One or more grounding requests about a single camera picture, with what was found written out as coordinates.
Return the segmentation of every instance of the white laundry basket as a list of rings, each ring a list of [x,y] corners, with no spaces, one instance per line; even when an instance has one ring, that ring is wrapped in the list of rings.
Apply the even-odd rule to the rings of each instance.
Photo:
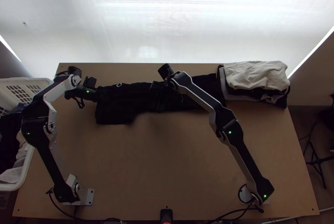
[[[9,78],[0,79],[0,117],[9,114],[20,102],[30,103],[35,94],[53,81],[47,78]],[[19,189],[27,176],[34,147],[28,144],[20,180],[15,184],[0,183],[0,191]]]

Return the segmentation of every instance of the wooden table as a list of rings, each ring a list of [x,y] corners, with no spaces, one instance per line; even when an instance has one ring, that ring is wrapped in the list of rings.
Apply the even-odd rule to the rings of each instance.
[[[160,64],[71,63],[97,86],[160,81]],[[215,73],[217,64],[173,64],[191,76]],[[135,123],[95,124],[95,104],[79,109],[59,98],[57,142],[68,170],[81,185],[95,189],[92,206],[80,207],[86,219],[158,220],[160,209],[173,209],[174,219],[206,220],[244,208],[237,192],[245,178],[227,146],[220,143],[199,112],[144,113]],[[244,142],[264,177],[275,188],[264,214],[274,218],[319,214],[312,184],[288,109],[270,104],[227,104],[244,131]],[[14,216],[66,218],[45,192],[52,180],[35,150],[25,183],[18,192]],[[73,206],[61,206],[73,214]]]

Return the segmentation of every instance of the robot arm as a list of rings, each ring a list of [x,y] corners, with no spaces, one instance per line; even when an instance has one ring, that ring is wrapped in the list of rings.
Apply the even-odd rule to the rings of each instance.
[[[81,81],[81,70],[70,67],[68,75],[56,76],[54,83],[40,91],[22,112],[21,132],[26,141],[39,152],[53,182],[56,199],[63,204],[91,205],[94,191],[83,189],[76,176],[63,164],[56,139],[57,111],[51,105]]]
[[[209,124],[219,140],[227,145],[247,180],[248,191],[256,197],[259,206],[273,193],[270,181],[264,178],[243,142],[243,131],[233,112],[196,86],[186,72],[174,72],[168,64],[159,74],[167,86],[180,94],[186,94],[209,112]]]

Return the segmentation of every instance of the floor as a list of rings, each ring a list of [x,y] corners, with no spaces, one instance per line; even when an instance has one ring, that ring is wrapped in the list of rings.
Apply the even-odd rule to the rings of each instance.
[[[318,118],[318,111],[319,109],[314,108],[304,108],[304,107],[291,107],[290,113],[292,120],[294,122],[295,130],[297,136],[299,138],[306,136],[313,122]],[[302,140],[301,148],[304,149],[306,145],[307,139]],[[314,129],[312,134],[312,143],[317,151],[317,154],[320,158],[324,158],[330,155],[333,155],[329,151],[331,143],[334,141],[334,133],[330,131],[324,124],[320,123]],[[310,161],[311,159],[311,149],[308,148],[305,154],[305,160]],[[334,207],[334,160],[327,161],[322,164],[322,169],[324,172],[325,181],[327,184],[327,189],[323,188],[321,177],[317,173],[317,171],[312,167],[308,166],[310,178],[312,181],[314,193],[316,195],[316,199],[318,202],[319,209],[327,209],[330,207]],[[10,199],[8,202],[8,206],[6,210],[0,210],[0,220],[1,223],[9,223],[9,224],[42,224],[42,223],[50,223],[50,224],[69,224],[73,223],[72,220],[45,220],[45,219],[35,219],[35,218],[17,218],[12,217],[12,209],[14,207],[16,199],[16,193],[13,192],[10,195]],[[327,210],[321,212],[318,216],[304,216],[298,217],[296,219],[290,219],[286,221],[279,220],[240,220],[238,223],[242,224],[255,224],[255,223],[262,223],[265,221],[269,221],[272,223],[280,223],[280,224],[311,224],[311,223],[319,223],[319,224],[331,224],[334,223],[334,209]],[[135,221],[131,222],[130,224],[142,224],[142,221]],[[156,224],[154,221],[145,222],[146,224]],[[185,224],[186,221],[178,221],[177,224]],[[197,221],[197,224],[203,224],[202,221]]]

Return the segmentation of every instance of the gray wall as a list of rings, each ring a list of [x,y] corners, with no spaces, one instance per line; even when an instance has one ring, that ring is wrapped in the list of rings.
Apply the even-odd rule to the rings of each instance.
[[[0,42],[0,78],[32,77],[23,64]]]
[[[330,106],[334,93],[334,33],[290,77],[289,105]]]

